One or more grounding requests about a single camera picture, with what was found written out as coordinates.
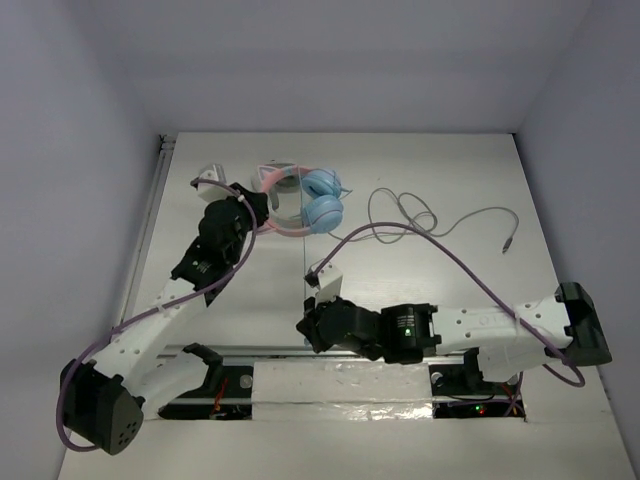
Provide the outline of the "pink blue cat-ear headphones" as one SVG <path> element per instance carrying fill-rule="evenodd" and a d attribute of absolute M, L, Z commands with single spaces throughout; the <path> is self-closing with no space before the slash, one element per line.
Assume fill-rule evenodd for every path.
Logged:
<path fill-rule="evenodd" d="M 299 176 L 301 180 L 302 227 L 284 228 L 270 217 L 269 210 L 269 219 L 259 228 L 260 233 L 277 233 L 292 238 L 331 233 L 343 220 L 342 200 L 350 195 L 352 190 L 343 186 L 339 175 L 333 169 L 310 168 L 293 163 L 292 166 L 270 173 L 264 179 L 262 190 L 259 192 L 267 194 L 279 180 L 293 175 Z"/>

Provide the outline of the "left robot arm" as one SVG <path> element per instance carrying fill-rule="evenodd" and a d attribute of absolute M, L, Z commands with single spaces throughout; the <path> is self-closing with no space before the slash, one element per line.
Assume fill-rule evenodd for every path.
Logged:
<path fill-rule="evenodd" d="M 62 370 L 56 429 L 67 449 L 116 455 L 171 399 L 192 389 L 211 394 L 221 386 L 222 358 L 203 345 L 187 346 L 164 367 L 157 357 L 243 267 L 269 218 L 267 194 L 238 183 L 223 189 L 226 196 L 205 208 L 197 237 L 155 303 L 112 328 Z"/>

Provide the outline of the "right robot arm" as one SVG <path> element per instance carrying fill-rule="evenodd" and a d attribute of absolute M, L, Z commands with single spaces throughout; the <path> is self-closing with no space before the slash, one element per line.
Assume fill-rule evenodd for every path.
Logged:
<path fill-rule="evenodd" d="M 511 312 L 428 303 L 375 312 L 341 297 L 323 303 L 308 298 L 296 329 L 316 353 L 339 347 L 388 364 L 416 364 L 461 352 L 463 384 L 475 393 L 561 358 L 575 367 L 612 360 L 593 300 L 575 282 L 562 283 L 552 295 Z"/>

